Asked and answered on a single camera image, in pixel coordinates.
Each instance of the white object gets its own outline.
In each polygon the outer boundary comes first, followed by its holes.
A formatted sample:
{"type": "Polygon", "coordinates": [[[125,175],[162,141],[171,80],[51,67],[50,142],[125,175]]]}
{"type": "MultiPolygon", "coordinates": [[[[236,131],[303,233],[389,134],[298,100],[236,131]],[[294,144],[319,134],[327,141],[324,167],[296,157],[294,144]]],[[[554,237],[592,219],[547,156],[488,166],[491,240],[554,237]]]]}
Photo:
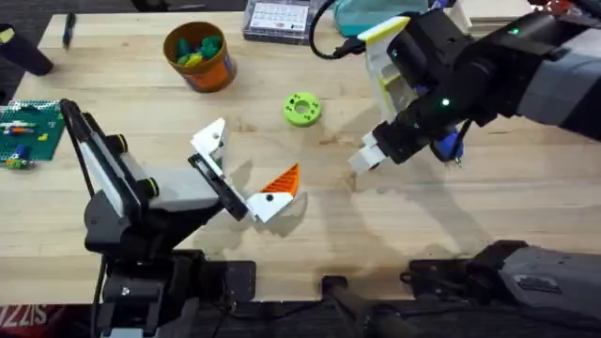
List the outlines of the white object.
{"type": "Polygon", "coordinates": [[[348,160],[355,174],[363,174],[387,159],[371,131],[362,140],[365,146],[348,160]]]}
{"type": "Polygon", "coordinates": [[[408,22],[408,17],[393,17],[357,36],[365,42],[365,66],[382,121],[391,122],[397,112],[415,98],[413,90],[386,53],[391,41],[408,22]]]}
{"type": "Polygon", "coordinates": [[[253,213],[254,219],[266,223],[292,203],[293,199],[294,196],[288,192],[258,192],[246,200],[246,205],[253,213]]]}
{"type": "Polygon", "coordinates": [[[251,27],[304,32],[308,14],[308,6],[259,2],[254,6],[251,27]]]}
{"type": "Polygon", "coordinates": [[[199,131],[190,143],[209,166],[210,170],[221,178],[236,197],[244,203],[253,220],[266,223],[286,208],[292,202],[294,196],[288,192],[258,192],[249,197],[248,200],[244,200],[242,195],[236,190],[236,187],[228,182],[222,168],[216,162],[222,159],[227,133],[225,120],[220,118],[199,131]]]}

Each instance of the blue component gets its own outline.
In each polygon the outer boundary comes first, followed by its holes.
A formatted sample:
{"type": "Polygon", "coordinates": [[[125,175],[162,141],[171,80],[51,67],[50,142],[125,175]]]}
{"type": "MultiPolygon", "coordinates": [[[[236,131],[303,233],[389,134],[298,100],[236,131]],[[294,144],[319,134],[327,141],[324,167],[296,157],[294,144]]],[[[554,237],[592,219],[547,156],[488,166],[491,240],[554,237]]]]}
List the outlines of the blue component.
{"type": "Polygon", "coordinates": [[[31,153],[30,146],[17,145],[17,147],[15,147],[14,155],[16,155],[18,159],[27,160],[29,158],[29,153],[31,153]]]}
{"type": "Polygon", "coordinates": [[[415,90],[415,94],[417,94],[417,96],[421,96],[421,95],[425,95],[428,92],[428,88],[422,86],[422,85],[418,85],[414,88],[415,90]]]}
{"type": "MultiPolygon", "coordinates": [[[[451,152],[453,151],[453,145],[455,144],[455,140],[459,136],[457,130],[453,131],[449,136],[445,137],[440,142],[434,142],[432,146],[435,148],[434,151],[436,157],[439,161],[452,161],[454,159],[449,159],[451,152]]],[[[463,157],[463,143],[459,144],[459,149],[457,150],[457,158],[461,159],[463,157]]]]}

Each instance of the green toy part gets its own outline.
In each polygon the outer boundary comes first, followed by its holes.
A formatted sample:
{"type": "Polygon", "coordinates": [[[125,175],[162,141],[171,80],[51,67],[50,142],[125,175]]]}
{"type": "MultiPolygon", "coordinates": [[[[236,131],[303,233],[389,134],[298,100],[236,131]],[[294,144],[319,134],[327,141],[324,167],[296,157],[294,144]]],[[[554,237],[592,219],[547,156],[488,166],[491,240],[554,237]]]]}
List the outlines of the green toy part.
{"type": "Polygon", "coordinates": [[[177,60],[177,64],[180,66],[185,66],[186,62],[188,62],[188,59],[190,59],[189,54],[183,55],[177,60]]]}
{"type": "Polygon", "coordinates": [[[203,43],[200,46],[200,54],[205,60],[210,60],[222,49],[223,40],[219,36],[210,36],[203,38],[203,43]]]}
{"type": "Polygon", "coordinates": [[[217,49],[217,47],[213,46],[213,45],[203,45],[202,47],[200,47],[200,54],[203,55],[203,58],[205,60],[210,60],[213,57],[215,57],[215,55],[217,55],[217,53],[219,52],[219,49],[217,49]]]}
{"type": "Polygon", "coordinates": [[[188,55],[192,52],[190,48],[190,44],[186,41],[185,38],[180,38],[177,41],[177,60],[184,55],[188,55]]]}
{"type": "Polygon", "coordinates": [[[290,95],[284,102],[284,118],[295,127],[313,126],[321,117],[321,103],[311,93],[290,95]]]}
{"type": "Polygon", "coordinates": [[[186,62],[185,67],[194,67],[194,66],[198,65],[200,63],[200,61],[202,61],[202,60],[203,60],[203,55],[201,55],[200,53],[190,54],[190,58],[186,62]]]}

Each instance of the orange object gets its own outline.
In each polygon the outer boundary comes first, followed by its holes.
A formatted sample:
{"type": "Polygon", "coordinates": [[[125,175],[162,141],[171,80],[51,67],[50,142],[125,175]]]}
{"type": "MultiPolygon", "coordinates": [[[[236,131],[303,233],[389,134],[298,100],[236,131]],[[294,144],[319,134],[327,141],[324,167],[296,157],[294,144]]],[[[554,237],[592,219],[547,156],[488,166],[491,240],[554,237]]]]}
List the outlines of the orange object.
{"type": "Polygon", "coordinates": [[[174,29],[162,45],[169,64],[190,86],[199,92],[218,91],[229,85],[236,77],[236,65],[227,51],[223,32],[211,23],[185,23],[174,29]],[[191,46],[202,44],[203,38],[217,36],[223,41],[222,49],[211,59],[203,60],[193,67],[184,67],[177,62],[177,42],[184,38],[191,46]]]}
{"type": "Polygon", "coordinates": [[[295,163],[285,173],[273,180],[261,192],[290,192],[297,195],[299,189],[299,164],[295,163]]]}

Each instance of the white plastic part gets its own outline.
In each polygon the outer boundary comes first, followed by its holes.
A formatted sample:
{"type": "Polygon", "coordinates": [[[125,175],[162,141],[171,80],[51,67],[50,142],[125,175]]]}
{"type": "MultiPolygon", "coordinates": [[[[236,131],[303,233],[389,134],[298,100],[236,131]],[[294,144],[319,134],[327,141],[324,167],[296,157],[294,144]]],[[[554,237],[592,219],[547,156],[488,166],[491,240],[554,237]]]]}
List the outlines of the white plastic part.
{"type": "Polygon", "coordinates": [[[108,175],[102,170],[102,166],[100,162],[94,156],[92,149],[86,144],[79,144],[79,148],[82,150],[82,155],[84,156],[85,166],[87,170],[92,174],[92,176],[99,183],[99,189],[103,190],[106,198],[109,200],[113,209],[119,216],[123,216],[123,200],[121,200],[121,196],[119,192],[116,190],[116,187],[111,182],[111,179],[108,175]]]}
{"type": "Polygon", "coordinates": [[[363,174],[386,160],[386,155],[379,148],[378,141],[371,132],[363,136],[362,140],[365,146],[348,160],[355,174],[363,174]]]}
{"type": "Polygon", "coordinates": [[[121,160],[135,180],[152,177],[159,185],[159,196],[150,200],[150,208],[184,211],[212,207],[219,201],[217,193],[194,168],[142,166],[130,154],[121,155],[121,160]]]}
{"type": "Polygon", "coordinates": [[[258,218],[266,223],[292,203],[293,199],[294,196],[289,192],[258,192],[246,200],[246,206],[254,219],[258,218]]]}
{"type": "Polygon", "coordinates": [[[258,192],[252,195],[248,200],[244,200],[242,195],[236,190],[236,187],[228,182],[222,168],[216,162],[223,157],[226,135],[227,128],[225,127],[225,120],[220,118],[195,134],[190,143],[193,145],[194,149],[196,149],[198,154],[203,157],[203,160],[205,160],[209,169],[213,171],[215,175],[219,176],[238,199],[244,203],[253,220],[260,220],[261,222],[266,223],[278,212],[287,207],[294,199],[294,196],[288,192],[258,192]]]}
{"type": "Polygon", "coordinates": [[[228,130],[225,127],[225,120],[219,118],[195,134],[190,141],[194,149],[196,149],[198,154],[203,156],[203,158],[211,157],[213,159],[213,161],[207,161],[207,163],[210,166],[210,169],[221,178],[224,177],[223,170],[216,161],[223,158],[227,133],[228,130]]]}

